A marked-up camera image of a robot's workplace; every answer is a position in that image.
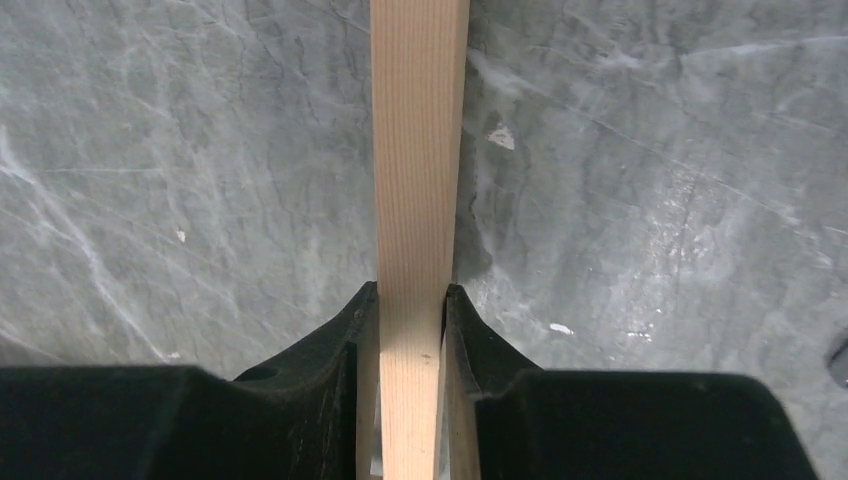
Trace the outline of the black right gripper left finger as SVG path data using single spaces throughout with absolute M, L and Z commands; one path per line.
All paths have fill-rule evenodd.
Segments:
M 377 289 L 232 380 L 193 365 L 5 367 L 5 479 L 367 479 Z

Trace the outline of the wooden picture frame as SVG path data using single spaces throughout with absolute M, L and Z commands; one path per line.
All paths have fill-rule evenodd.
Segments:
M 469 5 L 370 5 L 383 475 L 435 479 Z

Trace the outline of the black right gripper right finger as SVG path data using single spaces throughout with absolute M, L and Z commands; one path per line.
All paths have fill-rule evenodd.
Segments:
M 444 304 L 454 479 L 812 479 L 776 397 L 722 373 L 545 370 Z

